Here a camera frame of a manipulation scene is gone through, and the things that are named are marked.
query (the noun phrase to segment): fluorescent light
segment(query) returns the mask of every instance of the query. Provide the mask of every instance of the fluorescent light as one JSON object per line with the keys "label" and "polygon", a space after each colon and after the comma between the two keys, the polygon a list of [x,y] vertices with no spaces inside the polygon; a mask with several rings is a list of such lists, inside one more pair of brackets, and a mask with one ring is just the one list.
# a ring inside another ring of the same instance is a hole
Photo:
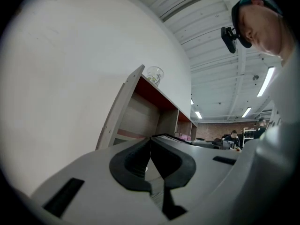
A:
{"label": "fluorescent light", "polygon": [[242,118],[246,117],[247,114],[250,112],[252,107],[247,108],[247,110],[245,111],[244,115],[242,116]]}
{"label": "fluorescent light", "polygon": [[199,119],[202,119],[201,114],[199,112],[195,112]]}
{"label": "fluorescent light", "polygon": [[271,78],[272,78],[272,75],[273,75],[273,72],[274,72],[275,68],[274,67],[270,67],[268,68],[268,73],[267,73],[267,76],[263,82],[263,85],[262,85],[262,88],[261,90],[259,91],[259,93],[257,94],[258,97],[260,97],[263,92],[266,90]]}

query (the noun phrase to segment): man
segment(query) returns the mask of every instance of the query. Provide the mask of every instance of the man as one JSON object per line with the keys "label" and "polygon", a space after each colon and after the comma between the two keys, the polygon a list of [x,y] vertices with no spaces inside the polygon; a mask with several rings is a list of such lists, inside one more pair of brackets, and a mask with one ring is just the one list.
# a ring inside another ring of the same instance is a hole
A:
{"label": "man", "polygon": [[282,13],[266,0],[240,0],[232,8],[232,22],[244,47],[253,45],[282,60],[282,71],[269,85],[275,106],[268,127],[299,122],[299,45]]}
{"label": "man", "polygon": [[261,117],[259,119],[259,127],[254,132],[254,139],[259,138],[266,131],[265,125],[266,125],[266,120],[263,117]]}
{"label": "man", "polygon": [[239,141],[239,138],[238,138],[238,133],[235,130],[233,130],[229,136],[227,136],[226,138],[224,138],[224,140],[233,142],[237,147],[240,146],[240,141]]}

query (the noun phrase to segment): man's ear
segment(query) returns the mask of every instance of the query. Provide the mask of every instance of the man's ear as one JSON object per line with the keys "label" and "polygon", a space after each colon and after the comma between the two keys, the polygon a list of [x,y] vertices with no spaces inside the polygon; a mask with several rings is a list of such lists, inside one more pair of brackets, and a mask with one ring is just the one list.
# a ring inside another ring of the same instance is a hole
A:
{"label": "man's ear", "polygon": [[263,7],[263,1],[262,0],[251,0],[252,4],[254,5],[259,5]]}

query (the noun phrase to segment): white ceiling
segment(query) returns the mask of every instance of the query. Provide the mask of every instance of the white ceiling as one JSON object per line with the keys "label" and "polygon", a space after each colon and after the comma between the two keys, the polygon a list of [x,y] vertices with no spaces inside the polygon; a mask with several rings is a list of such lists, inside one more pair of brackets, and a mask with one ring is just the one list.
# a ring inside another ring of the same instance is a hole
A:
{"label": "white ceiling", "polygon": [[[232,26],[228,2],[223,0],[141,0],[178,39],[190,59],[192,76],[191,119],[197,122],[255,120],[273,104],[268,90],[257,97],[270,66],[280,70],[276,57],[237,44],[228,51],[221,27]],[[241,118],[252,107],[246,118]],[[194,111],[200,111],[199,120]]]}

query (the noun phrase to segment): black cap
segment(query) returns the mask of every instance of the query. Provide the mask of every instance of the black cap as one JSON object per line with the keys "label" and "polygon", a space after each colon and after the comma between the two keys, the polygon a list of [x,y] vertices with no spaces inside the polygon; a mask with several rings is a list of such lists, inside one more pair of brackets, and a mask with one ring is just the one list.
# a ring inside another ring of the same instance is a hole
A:
{"label": "black cap", "polygon": [[[265,7],[270,8],[271,10],[281,14],[281,12],[272,6],[268,1],[262,0],[264,2]],[[231,18],[232,18],[232,23],[235,28],[235,32],[238,35],[238,39],[240,43],[245,47],[245,48],[250,48],[252,45],[250,42],[247,42],[245,38],[241,35],[240,29],[239,29],[239,10],[241,6],[244,5],[249,5],[252,4],[252,0],[239,0],[237,4],[235,4],[232,9],[231,9]]]}

